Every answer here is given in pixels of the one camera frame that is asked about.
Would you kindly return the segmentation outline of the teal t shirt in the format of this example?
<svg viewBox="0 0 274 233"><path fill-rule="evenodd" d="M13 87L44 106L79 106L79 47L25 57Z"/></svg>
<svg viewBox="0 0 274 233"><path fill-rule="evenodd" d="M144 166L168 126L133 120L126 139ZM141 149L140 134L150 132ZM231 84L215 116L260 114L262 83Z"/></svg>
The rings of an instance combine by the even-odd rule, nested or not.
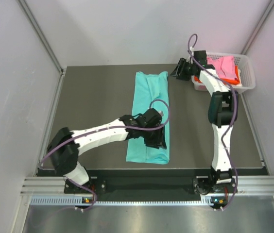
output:
<svg viewBox="0 0 274 233"><path fill-rule="evenodd" d="M135 76L135 91L132 115L144 113L150 106L163 112L162 121L168 117L166 105L169 104L168 72L145 74L141 71ZM142 137L130 139L126 154L127 162L165 165L170 161L170 124L165 126L166 149L145 146Z"/></svg>

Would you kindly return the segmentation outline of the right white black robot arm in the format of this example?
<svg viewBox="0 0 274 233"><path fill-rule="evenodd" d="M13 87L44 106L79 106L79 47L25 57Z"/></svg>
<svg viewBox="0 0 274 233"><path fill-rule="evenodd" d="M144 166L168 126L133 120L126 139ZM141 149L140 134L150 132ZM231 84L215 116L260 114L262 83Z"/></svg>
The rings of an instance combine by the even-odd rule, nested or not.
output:
<svg viewBox="0 0 274 233"><path fill-rule="evenodd" d="M230 139L238 116L239 95L231 84L219 78L214 66L207 63L205 50L188 50L188 53L190 58L181 58L171 75L183 81L196 76L211 96L208 121L214 132L214 156L208 186L220 192L232 182Z"/></svg>

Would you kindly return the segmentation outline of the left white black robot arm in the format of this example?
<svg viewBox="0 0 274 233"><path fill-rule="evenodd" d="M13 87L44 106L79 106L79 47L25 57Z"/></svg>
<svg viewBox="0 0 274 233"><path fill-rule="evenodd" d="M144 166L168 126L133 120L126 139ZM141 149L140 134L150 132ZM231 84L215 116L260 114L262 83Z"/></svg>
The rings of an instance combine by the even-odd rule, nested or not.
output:
<svg viewBox="0 0 274 233"><path fill-rule="evenodd" d="M123 115L116 120L87 130L60 129L49 143L47 152L58 176L69 180L80 192L91 189L92 181L78 157L93 148L117 141L143 138L147 147L166 149L162 115L154 108L143 114Z"/></svg>

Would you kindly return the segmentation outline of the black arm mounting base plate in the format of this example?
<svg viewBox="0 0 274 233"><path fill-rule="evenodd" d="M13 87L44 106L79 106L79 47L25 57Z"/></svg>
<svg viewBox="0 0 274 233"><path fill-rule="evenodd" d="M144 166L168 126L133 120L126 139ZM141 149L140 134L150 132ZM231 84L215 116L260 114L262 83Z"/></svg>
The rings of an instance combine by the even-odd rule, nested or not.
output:
<svg viewBox="0 0 274 233"><path fill-rule="evenodd" d="M236 188L233 171L210 169L111 169L89 170L87 177L66 178L65 193L84 193L87 190L97 194L123 190L183 190L188 193L206 195L213 192L229 193Z"/></svg>

